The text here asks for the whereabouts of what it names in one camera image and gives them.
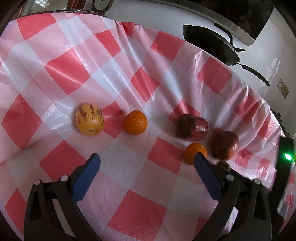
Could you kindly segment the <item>black frying pan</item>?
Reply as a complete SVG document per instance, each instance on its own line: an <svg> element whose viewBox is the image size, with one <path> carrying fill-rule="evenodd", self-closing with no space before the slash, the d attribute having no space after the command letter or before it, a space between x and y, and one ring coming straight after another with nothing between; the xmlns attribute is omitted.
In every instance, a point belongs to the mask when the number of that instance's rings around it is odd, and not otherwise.
<svg viewBox="0 0 296 241"><path fill-rule="evenodd" d="M227 66L241 66L242 69L252 73L267 86L270 86L269 81L262 74L253 68L240 63L240 57L237 53L245 52L246 50L234 47L233 35L230 31L226 30L218 23L214 23L214 26L226 33L229 39L226 40L217 32L202 26L183 25L184 39L185 41L211 54Z"/></svg>

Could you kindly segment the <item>small orange mandarin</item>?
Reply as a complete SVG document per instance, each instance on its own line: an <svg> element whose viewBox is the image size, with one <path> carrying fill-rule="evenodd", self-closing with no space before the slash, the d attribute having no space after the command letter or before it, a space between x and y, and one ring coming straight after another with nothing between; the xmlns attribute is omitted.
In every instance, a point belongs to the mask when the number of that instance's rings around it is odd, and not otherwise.
<svg viewBox="0 0 296 241"><path fill-rule="evenodd" d="M205 146L201 143L191 143L186 147L186 149L183 152L183 158L184 160L189 164L194 164L194 156L197 153L202 153L205 157L207 157L207 149Z"/></svg>

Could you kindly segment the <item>red white checkered tablecloth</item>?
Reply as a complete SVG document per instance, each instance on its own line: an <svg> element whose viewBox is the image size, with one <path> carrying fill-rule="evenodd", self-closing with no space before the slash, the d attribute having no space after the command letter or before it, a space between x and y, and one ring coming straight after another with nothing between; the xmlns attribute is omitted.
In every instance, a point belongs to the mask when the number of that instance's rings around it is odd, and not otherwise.
<svg viewBox="0 0 296 241"><path fill-rule="evenodd" d="M45 13L1 36L1 210L23 236L36 179L101 168L80 203L111 240L189 240L212 213L188 145L232 131L229 163L270 187L282 134L229 67L182 39L102 16Z"/></svg>

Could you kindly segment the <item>round wall gauge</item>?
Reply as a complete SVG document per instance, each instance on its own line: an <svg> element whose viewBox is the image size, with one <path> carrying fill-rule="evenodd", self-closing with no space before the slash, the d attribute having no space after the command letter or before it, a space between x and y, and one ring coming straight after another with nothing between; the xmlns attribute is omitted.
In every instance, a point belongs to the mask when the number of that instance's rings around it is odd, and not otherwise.
<svg viewBox="0 0 296 241"><path fill-rule="evenodd" d="M91 7L94 11L97 12L108 11L112 7L114 2L115 0L93 0Z"/></svg>

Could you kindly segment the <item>small yellow striped melon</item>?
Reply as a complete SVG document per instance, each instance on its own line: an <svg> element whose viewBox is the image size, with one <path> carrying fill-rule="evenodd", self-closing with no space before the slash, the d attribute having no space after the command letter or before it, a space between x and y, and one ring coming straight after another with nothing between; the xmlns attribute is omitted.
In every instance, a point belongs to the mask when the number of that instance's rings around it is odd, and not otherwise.
<svg viewBox="0 0 296 241"><path fill-rule="evenodd" d="M75 123L82 134L94 136L103 131L105 119L100 107L92 103L86 103L76 111Z"/></svg>

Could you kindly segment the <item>large pomegranate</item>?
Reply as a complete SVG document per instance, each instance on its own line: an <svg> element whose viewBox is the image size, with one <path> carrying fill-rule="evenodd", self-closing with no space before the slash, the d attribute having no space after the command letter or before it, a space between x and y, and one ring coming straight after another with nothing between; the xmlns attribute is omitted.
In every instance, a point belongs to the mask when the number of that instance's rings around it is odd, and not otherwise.
<svg viewBox="0 0 296 241"><path fill-rule="evenodd" d="M240 141L232 131L219 131L210 142L212 156L219 161L229 161L238 152Z"/></svg>

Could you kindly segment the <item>dark mangosteen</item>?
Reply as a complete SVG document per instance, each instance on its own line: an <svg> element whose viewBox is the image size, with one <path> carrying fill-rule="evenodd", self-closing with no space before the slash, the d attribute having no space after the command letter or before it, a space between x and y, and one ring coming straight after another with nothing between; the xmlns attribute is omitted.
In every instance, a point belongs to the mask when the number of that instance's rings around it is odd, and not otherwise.
<svg viewBox="0 0 296 241"><path fill-rule="evenodd" d="M227 173L231 173L231 167L230 167L230 165L226 162L226 161L219 161L218 163L217 163L217 166L219 167L219 168L221 168L222 170L224 170L225 172L227 172Z"/></svg>

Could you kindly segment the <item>dark red apple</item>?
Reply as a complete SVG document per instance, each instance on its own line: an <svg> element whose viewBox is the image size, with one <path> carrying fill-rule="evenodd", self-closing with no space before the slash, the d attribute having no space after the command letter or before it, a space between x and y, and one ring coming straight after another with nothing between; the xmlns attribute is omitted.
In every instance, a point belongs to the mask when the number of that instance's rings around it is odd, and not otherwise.
<svg viewBox="0 0 296 241"><path fill-rule="evenodd" d="M177 121L177 136L190 141L203 140L208 132L208 121L204 118L182 114Z"/></svg>

